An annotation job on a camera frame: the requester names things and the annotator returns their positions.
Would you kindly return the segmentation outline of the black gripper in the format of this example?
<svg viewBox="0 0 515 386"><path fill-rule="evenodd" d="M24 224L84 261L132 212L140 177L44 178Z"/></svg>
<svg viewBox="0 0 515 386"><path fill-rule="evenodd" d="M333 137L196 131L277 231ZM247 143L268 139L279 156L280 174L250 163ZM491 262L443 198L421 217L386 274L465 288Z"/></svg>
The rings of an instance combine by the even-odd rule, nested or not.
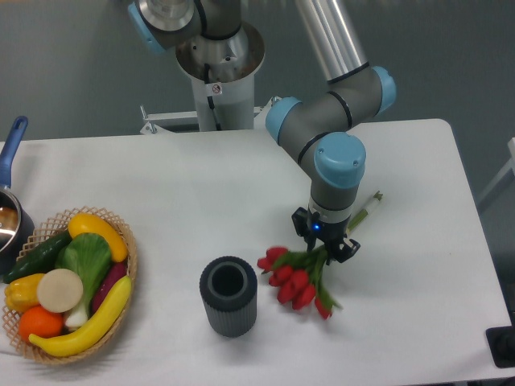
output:
<svg viewBox="0 0 515 386"><path fill-rule="evenodd" d="M322 215L298 207L291 215L297 236L302 237L306 243L307 251L315 248L319 240L324 244L327 252L326 265L333 261L344 263L352 258L360 249L361 244L354 239L346 237L349 217L337 222L324 220Z"/></svg>

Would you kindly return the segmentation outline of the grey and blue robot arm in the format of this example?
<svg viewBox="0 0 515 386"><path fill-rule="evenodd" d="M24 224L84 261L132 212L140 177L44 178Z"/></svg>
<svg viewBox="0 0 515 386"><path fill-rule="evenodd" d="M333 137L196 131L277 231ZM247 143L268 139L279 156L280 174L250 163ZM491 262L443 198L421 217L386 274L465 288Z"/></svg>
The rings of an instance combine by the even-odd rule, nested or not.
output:
<svg viewBox="0 0 515 386"><path fill-rule="evenodd" d="M308 249L321 242L330 261L345 262L360 247L347 226L366 159L349 130L389 108L397 89L386 69L369 64L342 2L295 5L328 91L310 104L273 102L265 126L311 180L309 204L292 216L295 231ZM133 1L128 13L149 49L175 51L200 130L253 128L254 77L265 45L239 1Z"/></svg>

